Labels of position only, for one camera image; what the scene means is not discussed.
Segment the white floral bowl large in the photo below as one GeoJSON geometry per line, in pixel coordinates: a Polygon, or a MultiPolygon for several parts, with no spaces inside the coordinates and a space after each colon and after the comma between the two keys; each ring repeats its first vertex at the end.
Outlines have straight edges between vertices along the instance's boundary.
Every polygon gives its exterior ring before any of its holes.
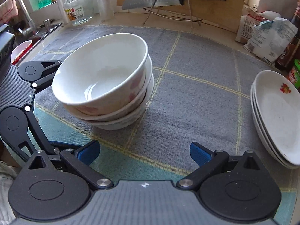
{"type": "Polygon", "coordinates": [[[146,95],[146,89],[148,87],[148,84],[152,77],[152,71],[153,71],[153,64],[150,55],[147,56],[147,60],[145,63],[145,82],[138,94],[134,94],[133,100],[131,100],[127,105],[123,106],[121,109],[114,111],[109,114],[105,115],[99,115],[99,116],[90,116],[86,115],[79,110],[75,109],[73,106],[69,106],[66,104],[63,104],[63,107],[73,116],[75,116],[78,119],[82,119],[87,122],[106,122],[106,121],[113,121],[116,119],[119,119],[121,117],[126,116],[127,114],[134,111],[142,102],[144,99],[144,96],[146,95]]]}

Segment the white plate with fruit print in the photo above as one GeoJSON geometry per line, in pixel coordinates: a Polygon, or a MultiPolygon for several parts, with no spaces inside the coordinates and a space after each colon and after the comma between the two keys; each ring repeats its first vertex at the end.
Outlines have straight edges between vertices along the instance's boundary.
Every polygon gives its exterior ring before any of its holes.
{"type": "Polygon", "coordinates": [[[299,92],[283,75],[265,70],[257,74],[254,96],[262,123],[281,155],[299,166],[299,92]]]}

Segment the white plastic colander basket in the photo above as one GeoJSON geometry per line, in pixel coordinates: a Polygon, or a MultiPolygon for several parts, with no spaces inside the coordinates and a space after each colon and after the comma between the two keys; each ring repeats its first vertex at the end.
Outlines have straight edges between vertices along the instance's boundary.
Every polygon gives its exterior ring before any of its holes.
{"type": "Polygon", "coordinates": [[[32,40],[28,40],[25,42],[22,42],[20,45],[18,45],[15,49],[13,49],[11,54],[11,64],[15,65],[19,62],[19,60],[27,53],[27,51],[30,50],[30,48],[33,45],[32,40]]]}

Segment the red washing basin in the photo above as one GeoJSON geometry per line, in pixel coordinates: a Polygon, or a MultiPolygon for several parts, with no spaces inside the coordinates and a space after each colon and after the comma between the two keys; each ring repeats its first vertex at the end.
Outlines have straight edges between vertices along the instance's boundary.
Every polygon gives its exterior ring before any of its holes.
{"type": "Polygon", "coordinates": [[[11,59],[10,63],[13,65],[17,65],[20,60],[25,57],[32,49],[33,47],[38,44],[38,42],[41,40],[41,37],[31,37],[28,40],[25,40],[24,42],[19,43],[11,53],[11,59]]]}

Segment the stainless steel sink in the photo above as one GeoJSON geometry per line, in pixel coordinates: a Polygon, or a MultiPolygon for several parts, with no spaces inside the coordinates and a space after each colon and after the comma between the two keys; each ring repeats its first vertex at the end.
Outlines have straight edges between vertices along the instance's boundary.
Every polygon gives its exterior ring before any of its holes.
{"type": "Polygon", "coordinates": [[[35,45],[36,43],[40,43],[43,39],[45,39],[47,36],[49,36],[52,32],[54,32],[56,29],[58,29],[60,26],[62,26],[63,23],[56,23],[50,25],[50,30],[48,31],[45,27],[38,28],[38,32],[36,34],[33,34],[31,32],[30,34],[27,34],[26,36],[20,34],[16,35],[13,49],[15,49],[18,45],[25,41],[32,41],[32,45],[35,45]]]}

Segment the steel sink faucet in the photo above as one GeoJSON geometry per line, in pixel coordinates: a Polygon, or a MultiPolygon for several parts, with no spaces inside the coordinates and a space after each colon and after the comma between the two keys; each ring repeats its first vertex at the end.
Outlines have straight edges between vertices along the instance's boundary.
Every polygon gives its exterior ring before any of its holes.
{"type": "Polygon", "coordinates": [[[23,35],[23,36],[27,36],[29,35],[30,33],[33,33],[33,35],[37,34],[38,31],[37,31],[37,27],[34,23],[34,20],[30,17],[29,15],[29,12],[23,2],[23,0],[12,0],[12,1],[16,1],[19,3],[19,6],[24,14],[24,17],[26,18],[27,20],[27,25],[28,25],[28,28],[25,28],[25,29],[18,29],[18,31],[23,35]]]}

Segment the steel soap dispenser pump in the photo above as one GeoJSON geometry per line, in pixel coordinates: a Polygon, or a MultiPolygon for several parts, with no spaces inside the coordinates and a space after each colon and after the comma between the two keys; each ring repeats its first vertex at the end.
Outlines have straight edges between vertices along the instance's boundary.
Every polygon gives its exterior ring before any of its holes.
{"type": "Polygon", "coordinates": [[[47,19],[47,20],[43,21],[42,24],[39,25],[38,29],[49,32],[55,27],[56,27],[56,24],[54,23],[54,19],[47,19]]]}

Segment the pink checked dish cloth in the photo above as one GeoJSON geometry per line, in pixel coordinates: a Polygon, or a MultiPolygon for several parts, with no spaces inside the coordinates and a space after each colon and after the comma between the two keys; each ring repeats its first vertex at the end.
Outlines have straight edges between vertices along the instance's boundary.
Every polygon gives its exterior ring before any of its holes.
{"type": "Polygon", "coordinates": [[[0,6],[1,24],[8,22],[11,18],[18,16],[18,8],[14,0],[6,0],[0,6]]]}

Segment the glass jar with green lid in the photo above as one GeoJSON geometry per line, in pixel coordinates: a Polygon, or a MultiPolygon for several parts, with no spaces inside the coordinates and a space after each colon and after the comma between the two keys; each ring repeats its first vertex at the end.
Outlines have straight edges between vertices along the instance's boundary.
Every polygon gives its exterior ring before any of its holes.
{"type": "Polygon", "coordinates": [[[78,26],[93,18],[93,0],[66,0],[64,11],[73,26],[78,26]]]}

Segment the white food bag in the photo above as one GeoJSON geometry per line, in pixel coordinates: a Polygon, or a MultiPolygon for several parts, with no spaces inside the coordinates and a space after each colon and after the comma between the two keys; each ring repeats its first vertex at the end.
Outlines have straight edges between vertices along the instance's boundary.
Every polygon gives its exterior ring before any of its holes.
{"type": "Polygon", "coordinates": [[[250,11],[241,16],[235,41],[268,64],[273,64],[299,32],[299,25],[279,13],[250,11]]]}

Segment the bamboo cutting board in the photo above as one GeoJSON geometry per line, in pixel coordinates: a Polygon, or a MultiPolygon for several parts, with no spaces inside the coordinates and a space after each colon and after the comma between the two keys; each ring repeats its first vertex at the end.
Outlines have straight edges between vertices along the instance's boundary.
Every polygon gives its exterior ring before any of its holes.
{"type": "Polygon", "coordinates": [[[162,10],[178,12],[185,15],[213,22],[231,32],[237,32],[244,6],[244,0],[190,0],[188,5],[167,6],[162,10]]]}

